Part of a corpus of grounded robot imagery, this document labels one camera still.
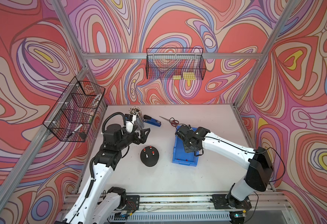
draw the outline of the blue stapler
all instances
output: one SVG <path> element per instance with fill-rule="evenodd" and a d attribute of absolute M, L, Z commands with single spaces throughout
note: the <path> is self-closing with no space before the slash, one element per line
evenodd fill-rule
<path fill-rule="evenodd" d="M 149 123 L 149 124 L 153 124 L 155 126 L 160 127 L 161 126 L 161 122 L 153 119 L 152 117 L 148 116 L 148 115 L 143 115 L 143 122 Z"/>

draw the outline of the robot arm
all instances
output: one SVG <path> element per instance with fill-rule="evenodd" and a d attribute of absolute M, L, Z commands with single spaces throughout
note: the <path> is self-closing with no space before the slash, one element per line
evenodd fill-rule
<path fill-rule="evenodd" d="M 115 115 L 121 115 L 124 127 L 112 124 L 105 130 L 106 123 Z M 76 200 L 74 206 L 62 222 L 55 224 L 103 224 L 116 208 L 122 209 L 126 204 L 126 191 L 123 188 L 112 187 L 107 191 L 106 197 L 98 204 L 107 180 L 114 172 L 121 159 L 121 150 L 131 143 L 143 144 L 146 142 L 150 129 L 140 130 L 140 136 L 133 122 L 136 116 L 116 112 L 110 115 L 103 123 L 104 141 L 98 153 L 90 161 L 90 178 Z"/>
<path fill-rule="evenodd" d="M 206 128 L 193 131 L 189 125 L 182 125 L 176 132 L 184 142 L 186 153 L 207 149 L 217 152 L 235 161 L 247 170 L 237 183 L 233 184 L 226 199 L 236 208 L 253 191 L 265 191 L 273 173 L 273 165 L 264 148 L 257 150 L 240 146 L 225 140 Z"/>

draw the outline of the wall-mounted basket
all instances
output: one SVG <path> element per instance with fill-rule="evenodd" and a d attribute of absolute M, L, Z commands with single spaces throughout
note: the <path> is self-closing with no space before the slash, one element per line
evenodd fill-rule
<path fill-rule="evenodd" d="M 60 141 L 84 142 L 104 97 L 105 88 L 89 81 L 77 81 L 52 121 L 43 122 Z"/>
<path fill-rule="evenodd" d="M 147 79 L 203 80 L 203 48 L 147 48 Z"/>

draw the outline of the black round base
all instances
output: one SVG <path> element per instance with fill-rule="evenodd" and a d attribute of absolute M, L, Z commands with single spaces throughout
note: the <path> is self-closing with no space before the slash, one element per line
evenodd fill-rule
<path fill-rule="evenodd" d="M 147 146 L 141 151 L 141 161 L 148 167 L 152 167 L 157 164 L 159 154 L 155 147 Z"/>

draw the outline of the yellow sponge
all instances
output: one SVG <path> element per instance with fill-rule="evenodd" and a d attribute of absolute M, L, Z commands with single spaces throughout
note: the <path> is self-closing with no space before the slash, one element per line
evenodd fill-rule
<path fill-rule="evenodd" d="M 196 80 L 194 72 L 183 72 L 184 80 Z"/>

